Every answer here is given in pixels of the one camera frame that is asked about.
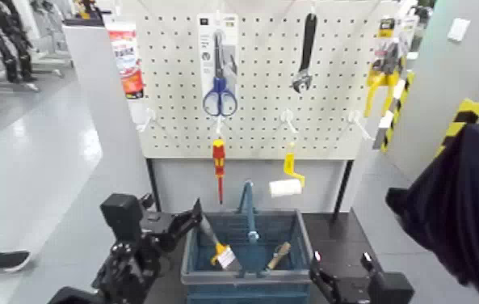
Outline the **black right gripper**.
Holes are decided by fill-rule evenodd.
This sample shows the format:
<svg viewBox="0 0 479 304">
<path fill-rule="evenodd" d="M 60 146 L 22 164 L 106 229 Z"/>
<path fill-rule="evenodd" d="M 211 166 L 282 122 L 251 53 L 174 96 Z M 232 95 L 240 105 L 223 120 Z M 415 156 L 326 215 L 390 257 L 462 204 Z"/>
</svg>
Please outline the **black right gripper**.
<svg viewBox="0 0 479 304">
<path fill-rule="evenodd" d="M 376 272 L 376 264 L 368 252 L 361 255 L 360 263 L 366 272 Z M 313 252 L 309 266 L 310 280 L 318 287 L 327 302 L 337 304 L 370 304 L 368 277 L 335 277 L 325 273 L 319 251 Z"/>
</svg>

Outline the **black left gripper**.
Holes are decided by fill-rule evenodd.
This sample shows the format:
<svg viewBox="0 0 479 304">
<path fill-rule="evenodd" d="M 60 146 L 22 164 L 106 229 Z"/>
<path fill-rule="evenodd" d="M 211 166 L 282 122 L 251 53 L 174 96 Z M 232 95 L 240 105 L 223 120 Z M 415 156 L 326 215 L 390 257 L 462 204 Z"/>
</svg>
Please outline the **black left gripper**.
<svg viewBox="0 0 479 304">
<path fill-rule="evenodd" d="M 139 199 L 144 209 L 154 205 L 152 193 L 146 193 Z M 173 251 L 177 246 L 177 239 L 181 239 L 193 227 L 203 221 L 203 210 L 200 198 L 195 199 L 192 209 L 179 214 L 147 211 L 141 219 L 141 230 L 153 238 L 158 239 L 163 251 Z"/>
</svg>

